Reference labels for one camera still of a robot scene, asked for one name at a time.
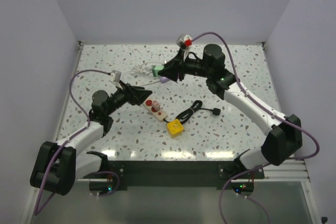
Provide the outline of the beige power strip red sockets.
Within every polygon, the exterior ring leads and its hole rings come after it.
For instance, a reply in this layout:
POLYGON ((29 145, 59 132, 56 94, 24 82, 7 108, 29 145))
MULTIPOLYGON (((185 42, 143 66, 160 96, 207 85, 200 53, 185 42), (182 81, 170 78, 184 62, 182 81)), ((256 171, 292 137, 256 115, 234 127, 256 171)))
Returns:
POLYGON ((161 107, 161 104, 157 100, 151 98, 146 99, 143 102, 143 106, 160 122, 166 119, 167 114, 161 107))

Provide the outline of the green USB charger plug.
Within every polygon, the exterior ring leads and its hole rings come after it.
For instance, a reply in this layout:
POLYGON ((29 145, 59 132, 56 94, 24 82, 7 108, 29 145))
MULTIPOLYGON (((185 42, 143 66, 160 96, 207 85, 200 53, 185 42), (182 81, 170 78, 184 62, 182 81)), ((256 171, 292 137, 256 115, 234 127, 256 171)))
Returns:
POLYGON ((153 77, 158 77, 159 76, 159 71, 161 71, 163 69, 164 69, 163 65, 152 66, 151 71, 152 71, 153 77))

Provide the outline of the pink brown USB charger plug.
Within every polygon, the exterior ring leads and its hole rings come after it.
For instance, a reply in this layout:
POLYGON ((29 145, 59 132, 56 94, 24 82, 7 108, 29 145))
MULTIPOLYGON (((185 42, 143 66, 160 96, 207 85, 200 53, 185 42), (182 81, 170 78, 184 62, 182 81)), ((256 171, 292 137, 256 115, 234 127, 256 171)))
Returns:
POLYGON ((161 109, 161 105, 157 100, 152 101, 152 109, 155 111, 159 111, 161 109))

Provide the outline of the yellow cube socket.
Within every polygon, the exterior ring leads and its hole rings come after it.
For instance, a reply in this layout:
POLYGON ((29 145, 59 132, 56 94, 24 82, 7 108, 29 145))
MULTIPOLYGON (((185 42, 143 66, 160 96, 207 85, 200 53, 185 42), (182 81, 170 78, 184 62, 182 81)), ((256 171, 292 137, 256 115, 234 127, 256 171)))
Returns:
POLYGON ((184 132, 184 127, 179 121, 179 119, 175 119, 166 124, 167 132, 171 138, 176 138, 184 132))

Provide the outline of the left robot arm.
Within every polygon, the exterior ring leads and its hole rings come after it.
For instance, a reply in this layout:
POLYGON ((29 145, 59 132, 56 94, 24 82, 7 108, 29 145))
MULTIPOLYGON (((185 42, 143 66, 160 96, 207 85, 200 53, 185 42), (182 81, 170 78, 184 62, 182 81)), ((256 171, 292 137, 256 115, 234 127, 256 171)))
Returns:
POLYGON ((41 145, 30 177, 31 186, 59 195, 68 194, 79 172, 78 155, 110 131, 113 124, 110 115, 126 103, 141 106, 153 93, 144 87, 120 84, 111 95, 104 90, 92 95, 89 123, 58 143, 46 141, 41 145))

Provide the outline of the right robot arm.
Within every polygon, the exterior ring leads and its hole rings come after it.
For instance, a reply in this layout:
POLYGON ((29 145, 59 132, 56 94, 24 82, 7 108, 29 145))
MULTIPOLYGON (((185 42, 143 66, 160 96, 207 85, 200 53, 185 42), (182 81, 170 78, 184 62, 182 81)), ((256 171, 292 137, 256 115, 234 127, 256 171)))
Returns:
POLYGON ((235 159, 237 177, 246 178, 253 168, 267 163, 279 166, 302 147, 300 119, 274 110, 238 82, 226 69, 225 54, 219 45, 206 45, 202 58, 190 58, 184 49, 179 49, 158 74, 175 82, 182 81, 187 74, 204 77, 212 94, 242 111, 261 129, 266 137, 262 146, 247 150, 235 159))

